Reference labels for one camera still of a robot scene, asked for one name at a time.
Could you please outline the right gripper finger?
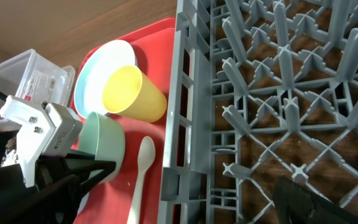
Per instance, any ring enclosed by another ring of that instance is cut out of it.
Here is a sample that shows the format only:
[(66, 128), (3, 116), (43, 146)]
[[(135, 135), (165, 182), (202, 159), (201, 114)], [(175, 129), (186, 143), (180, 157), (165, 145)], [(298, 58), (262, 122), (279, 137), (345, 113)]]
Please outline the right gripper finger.
[(296, 182), (280, 177), (273, 202), (280, 224), (358, 224), (358, 217)]

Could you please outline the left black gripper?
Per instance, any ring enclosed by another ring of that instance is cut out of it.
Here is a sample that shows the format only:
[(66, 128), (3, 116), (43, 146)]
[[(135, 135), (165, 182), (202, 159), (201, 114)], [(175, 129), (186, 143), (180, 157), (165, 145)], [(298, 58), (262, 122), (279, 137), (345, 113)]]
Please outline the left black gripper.
[(81, 198), (115, 171), (114, 161), (70, 149), (63, 159), (42, 159), (53, 183), (26, 187), (19, 164), (0, 167), (0, 223), (73, 223)]

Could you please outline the green bowl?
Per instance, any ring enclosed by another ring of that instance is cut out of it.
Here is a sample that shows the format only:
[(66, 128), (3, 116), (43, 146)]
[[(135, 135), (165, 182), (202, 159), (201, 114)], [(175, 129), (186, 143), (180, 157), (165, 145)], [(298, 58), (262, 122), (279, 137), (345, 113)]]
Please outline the green bowl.
[(96, 161), (113, 161), (114, 172), (100, 184), (112, 181), (117, 176), (125, 154), (125, 134), (120, 123), (97, 112), (91, 112), (85, 120), (78, 139), (77, 150), (94, 154)]

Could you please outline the yellow plastic cup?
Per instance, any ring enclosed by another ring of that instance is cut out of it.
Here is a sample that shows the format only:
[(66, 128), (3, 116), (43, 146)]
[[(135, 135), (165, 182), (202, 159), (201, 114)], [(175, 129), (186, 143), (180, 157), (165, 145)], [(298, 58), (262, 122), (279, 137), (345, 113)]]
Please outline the yellow plastic cup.
[(117, 69), (107, 80), (102, 103), (111, 114), (153, 123), (167, 109), (167, 98), (135, 65)]

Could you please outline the white rice grains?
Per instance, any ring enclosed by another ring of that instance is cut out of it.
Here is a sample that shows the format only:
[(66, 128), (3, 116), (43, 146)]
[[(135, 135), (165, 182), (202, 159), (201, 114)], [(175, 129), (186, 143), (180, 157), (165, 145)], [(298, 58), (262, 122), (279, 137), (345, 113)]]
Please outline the white rice grains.
[(6, 167), (18, 164), (19, 157), (17, 155), (17, 149), (7, 148), (2, 156), (0, 167)]

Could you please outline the large light blue plate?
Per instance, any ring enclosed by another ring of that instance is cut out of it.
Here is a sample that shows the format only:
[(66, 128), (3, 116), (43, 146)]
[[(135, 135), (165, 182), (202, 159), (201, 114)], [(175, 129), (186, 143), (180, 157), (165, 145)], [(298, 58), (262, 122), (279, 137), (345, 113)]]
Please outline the large light blue plate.
[(92, 112), (108, 114), (102, 94), (109, 77), (125, 65), (137, 65), (134, 49), (125, 40), (112, 40), (98, 48), (81, 69), (74, 91), (74, 105), (82, 118)]

